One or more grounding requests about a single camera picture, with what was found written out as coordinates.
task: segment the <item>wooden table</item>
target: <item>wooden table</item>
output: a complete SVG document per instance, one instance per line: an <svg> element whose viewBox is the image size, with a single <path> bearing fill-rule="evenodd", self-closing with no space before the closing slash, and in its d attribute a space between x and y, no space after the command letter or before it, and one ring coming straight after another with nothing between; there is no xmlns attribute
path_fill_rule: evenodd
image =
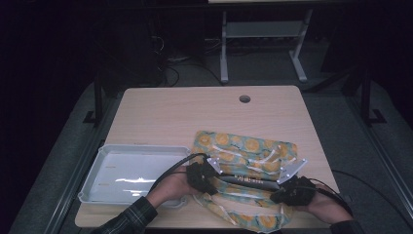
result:
<svg viewBox="0 0 413 234"><path fill-rule="evenodd" d="M243 103L240 96L249 96ZM300 175L318 178L338 190L300 91L294 86L129 89L115 116L107 144L192 147L199 130L296 143L309 163ZM149 227L235 228L201 207L192 197L179 210L159 208ZM75 222L96 227L123 206L82 204ZM296 212L284 228L327 227L310 214Z"/></svg>

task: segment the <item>plastic container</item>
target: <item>plastic container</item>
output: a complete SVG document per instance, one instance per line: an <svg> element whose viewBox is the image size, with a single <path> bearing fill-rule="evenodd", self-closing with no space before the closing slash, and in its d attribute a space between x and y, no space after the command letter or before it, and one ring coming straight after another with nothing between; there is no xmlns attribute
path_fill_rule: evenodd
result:
<svg viewBox="0 0 413 234"><path fill-rule="evenodd" d="M78 197L82 203L130 205L146 196L155 180L190 150L182 146L107 144L99 148ZM163 203L179 208L186 197Z"/></svg>

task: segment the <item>hand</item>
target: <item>hand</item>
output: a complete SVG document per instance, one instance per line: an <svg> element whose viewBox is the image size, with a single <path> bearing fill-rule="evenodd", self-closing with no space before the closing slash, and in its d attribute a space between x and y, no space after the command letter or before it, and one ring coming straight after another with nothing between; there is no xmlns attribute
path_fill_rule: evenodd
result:
<svg viewBox="0 0 413 234"><path fill-rule="evenodd" d="M198 190L191 187L186 178L186 167L181 166L174 171L174 174L164 178L147 196L146 199L154 208L168 200L179 199L184 195L199 193Z"/></svg>
<svg viewBox="0 0 413 234"><path fill-rule="evenodd" d="M328 187L316 184L316 187L330 191ZM333 199L316 192L308 206L295 207L297 211L313 214L319 220L333 224L341 221L353 220L353 217Z"/></svg>

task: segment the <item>person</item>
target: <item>person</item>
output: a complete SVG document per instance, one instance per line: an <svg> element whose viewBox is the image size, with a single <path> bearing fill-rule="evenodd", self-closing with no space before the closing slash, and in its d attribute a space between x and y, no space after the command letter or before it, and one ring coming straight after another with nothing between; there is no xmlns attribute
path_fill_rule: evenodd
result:
<svg viewBox="0 0 413 234"><path fill-rule="evenodd" d="M122 213L110 219L92 233L144 233L145 227L158 214L156 209L164 202L198 192L188 184L186 167L181 166L174 171L174 174L164 178L146 197L140 197Z"/></svg>
<svg viewBox="0 0 413 234"><path fill-rule="evenodd" d="M321 184L317 184L316 187L328 190ZM175 170L174 174L164 178L146 197L140 197L118 216L93 230L92 234L144 233L145 227L158 214L156 209L164 202L197 193L199 191L187 182L186 167L181 166ZM332 234L364 233L358 222L344 208L333 199L318 192L308 206L294 207L294 209L310 213L319 220L331 224Z"/></svg>
<svg viewBox="0 0 413 234"><path fill-rule="evenodd" d="M329 188L322 184L316 187L329 191ZM331 224L332 234L362 234L359 223L333 199L316 192L308 206L294 207L296 211L307 212L314 215L319 220Z"/></svg>

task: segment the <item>black cable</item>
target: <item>black cable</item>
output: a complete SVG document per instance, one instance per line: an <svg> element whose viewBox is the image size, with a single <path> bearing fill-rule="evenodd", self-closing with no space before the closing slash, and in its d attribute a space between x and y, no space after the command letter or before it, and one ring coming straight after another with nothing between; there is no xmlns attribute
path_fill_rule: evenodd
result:
<svg viewBox="0 0 413 234"><path fill-rule="evenodd" d="M340 196L340 194L338 194L334 189L332 189L330 186L328 186L326 183L324 183L321 180L318 180L316 178L309 178L309 180L314 180L317 181L319 183L321 183L322 185L326 186L328 189L330 189L339 199L341 199L344 202L344 199Z"/></svg>
<svg viewBox="0 0 413 234"><path fill-rule="evenodd" d="M156 186L158 186L158 184L167 176L169 176L170 174L172 174L177 168L179 168L182 164L188 162L189 160L197 157L197 156L204 156L204 157L208 157L205 153L195 153L195 154L191 154L188 157L182 159L181 161L177 162L175 165L173 165L172 167L170 167L166 172L164 172L161 176L159 176L159 178L154 182L154 184L152 185L151 189L149 189L149 192L151 192Z"/></svg>
<svg viewBox="0 0 413 234"><path fill-rule="evenodd" d="M169 84L168 77L165 77L166 83L168 84L169 87L175 86L175 85L178 83L179 79L180 79L179 72L178 72L176 69L173 69L173 68L170 67L170 66L165 67L165 69L170 69L170 70L172 70L173 72L176 73L176 80L175 80L175 82L173 82L171 85Z"/></svg>
<svg viewBox="0 0 413 234"><path fill-rule="evenodd" d="M413 233L413 226L409 223L409 221L407 220L407 218L404 217L404 215L401 213L401 211L395 206L395 204L393 204L390 199L388 197L386 197L386 195L384 195L382 192L380 192L377 188L373 187L372 185L370 185L369 183L367 183L366 181L362 180L361 178L346 173L346 172L342 172L342 171L338 171L338 170L331 170L333 173L337 173L337 174L342 174L345 176L349 176L354 178L355 180L358 180L359 182L363 183L364 185L366 185L367 187L369 187L370 189L372 189L374 192L376 192L377 194L379 194L386 202L389 203L389 205L391 205L391 207L395 210L395 212L401 217L401 219L403 219L403 221L406 223L406 225L410 228L410 230Z"/></svg>
<svg viewBox="0 0 413 234"><path fill-rule="evenodd" d="M201 67L203 69L205 69L206 71L208 71L218 82L220 85L223 85L221 80L207 67L200 65L200 64L196 64L196 63L190 63L190 64L174 64L173 66L198 66Z"/></svg>

